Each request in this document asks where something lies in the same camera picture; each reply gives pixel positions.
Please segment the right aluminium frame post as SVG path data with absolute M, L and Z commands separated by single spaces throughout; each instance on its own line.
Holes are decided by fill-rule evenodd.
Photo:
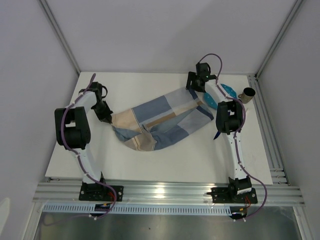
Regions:
M 268 48 L 265 56 L 263 57 L 263 60 L 261 64 L 259 65 L 256 73 L 255 78 L 259 79 L 264 72 L 265 68 L 273 58 L 273 55 L 276 53 L 277 49 L 280 47 L 282 41 L 284 40 L 286 34 L 288 33 L 290 27 L 294 23 L 297 15 L 299 14 L 300 10 L 302 9 L 305 0 L 295 0 L 292 7 L 290 8 L 288 14 L 286 15 L 283 23 L 281 24 L 272 44 Z

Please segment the purple knife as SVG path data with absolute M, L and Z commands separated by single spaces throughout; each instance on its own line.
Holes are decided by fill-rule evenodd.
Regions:
M 221 132 L 218 131 L 218 132 L 215 134 L 215 136 L 214 136 L 213 139 L 216 140 L 216 139 L 220 136 L 220 134 L 221 134 Z

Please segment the aluminium mounting rail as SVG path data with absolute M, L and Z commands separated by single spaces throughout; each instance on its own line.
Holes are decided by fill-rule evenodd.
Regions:
M 141 205 L 195 205 L 212 204 L 207 193 L 215 187 L 214 183 L 156 182 L 110 180 L 110 185 L 123 186 L 123 203 Z M 79 200 L 82 181 L 80 179 L 51 179 L 40 182 L 32 201 L 74 203 Z M 297 186 L 254 185 L 259 203 L 266 199 L 265 205 L 279 207 L 304 206 L 305 200 Z

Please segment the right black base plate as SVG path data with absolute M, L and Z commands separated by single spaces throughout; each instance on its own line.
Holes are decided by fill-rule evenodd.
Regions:
M 258 198 L 254 188 L 250 192 L 232 195 L 227 187 L 213 187 L 206 195 L 211 196 L 212 202 L 216 204 L 257 204 Z

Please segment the aluminium frame post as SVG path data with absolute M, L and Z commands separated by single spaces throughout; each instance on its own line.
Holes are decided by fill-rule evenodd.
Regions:
M 294 23 L 297 15 L 299 14 L 300 10 L 302 9 L 305 0 L 295 0 L 292 7 L 290 8 L 288 14 L 286 15 L 283 23 L 281 24 L 272 44 L 268 48 L 265 56 L 263 57 L 263 60 L 261 64 L 259 65 L 256 73 L 255 78 L 259 79 L 264 72 L 265 68 L 273 58 L 273 55 L 276 53 L 277 49 L 280 47 L 282 41 L 284 40 L 286 34 L 288 33 L 290 27 Z
M 79 67 L 79 64 L 72 52 L 72 49 L 67 42 L 65 35 L 55 17 L 54 12 L 52 11 L 49 3 L 47 0 L 37 0 L 41 10 L 43 11 L 43 14 L 45 18 L 47 19 L 53 33 L 55 34 L 57 40 L 59 41 L 59 44 L 61 45 L 67 59 L 69 60 L 72 68 L 76 72 L 76 74 L 79 76 L 81 73 L 81 68 Z

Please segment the blue beige checked cloth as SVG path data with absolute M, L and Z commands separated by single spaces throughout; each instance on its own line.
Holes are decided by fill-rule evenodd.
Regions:
M 182 87 L 113 114 L 111 126 L 128 148 L 151 152 L 176 144 L 213 120 L 197 93 Z

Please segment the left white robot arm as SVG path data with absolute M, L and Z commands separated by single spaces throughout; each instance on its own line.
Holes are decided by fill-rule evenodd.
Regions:
M 91 129 L 87 118 L 89 111 L 94 111 L 102 123 L 112 122 L 112 113 L 104 98 L 107 88 L 99 82 L 92 82 L 85 89 L 80 90 L 73 103 L 54 111 L 56 140 L 77 160 L 84 177 L 83 183 L 94 184 L 90 194 L 101 201 L 108 195 L 108 188 L 104 183 L 102 171 L 94 161 L 90 149 Z

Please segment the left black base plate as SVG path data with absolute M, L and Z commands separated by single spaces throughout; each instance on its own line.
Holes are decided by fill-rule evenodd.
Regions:
M 82 182 L 78 200 L 87 202 L 113 202 L 116 198 L 117 202 L 123 200 L 124 187 L 122 185 L 111 185 L 114 189 L 103 186 L 98 183 Z

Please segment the teal dotted plate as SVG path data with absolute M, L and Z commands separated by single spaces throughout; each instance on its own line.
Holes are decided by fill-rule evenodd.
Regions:
M 218 103 L 237 99 L 234 89 L 223 83 L 207 82 L 205 84 L 204 102 L 212 109 L 218 109 Z

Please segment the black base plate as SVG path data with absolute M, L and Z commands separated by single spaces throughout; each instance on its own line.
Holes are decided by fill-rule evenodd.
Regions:
M 216 204 L 257 204 L 258 198 L 254 188 L 250 192 L 232 195 L 227 187 L 213 187 L 206 195 L 211 196 L 212 202 Z
M 103 186 L 98 183 L 82 182 L 78 200 L 87 202 L 113 202 L 116 198 L 117 202 L 123 200 L 124 187 L 122 185 L 111 185 L 114 189 Z

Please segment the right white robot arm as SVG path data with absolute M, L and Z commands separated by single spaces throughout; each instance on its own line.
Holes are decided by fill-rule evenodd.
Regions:
M 211 67 L 206 62 L 198 62 L 195 72 L 188 73 L 186 89 L 191 93 L 203 93 L 206 104 L 216 110 L 215 125 L 225 140 L 231 158 L 232 176 L 228 178 L 228 186 L 212 188 L 209 193 L 212 201 L 231 204 L 256 203 L 256 199 L 250 200 L 251 194 L 255 192 L 245 168 L 241 146 L 241 130 L 246 120 L 243 103 L 234 90 L 219 83 L 218 76 L 211 74 Z

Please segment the left aluminium frame post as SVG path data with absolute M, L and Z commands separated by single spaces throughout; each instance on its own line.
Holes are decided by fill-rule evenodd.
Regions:
M 55 34 L 57 40 L 59 41 L 59 44 L 61 45 L 67 59 L 69 60 L 72 68 L 76 72 L 76 74 L 79 76 L 81 73 L 81 68 L 79 67 L 79 64 L 72 52 L 72 49 L 67 42 L 65 35 L 55 17 L 54 12 L 52 11 L 49 3 L 47 0 L 37 0 L 41 10 L 43 11 L 43 14 L 45 18 L 47 19 L 53 33 Z

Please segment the brown mug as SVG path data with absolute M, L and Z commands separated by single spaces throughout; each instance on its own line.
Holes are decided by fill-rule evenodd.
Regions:
M 243 89 L 242 93 L 238 95 L 238 99 L 243 103 L 249 103 L 253 97 L 256 95 L 256 91 L 251 87 L 246 87 Z

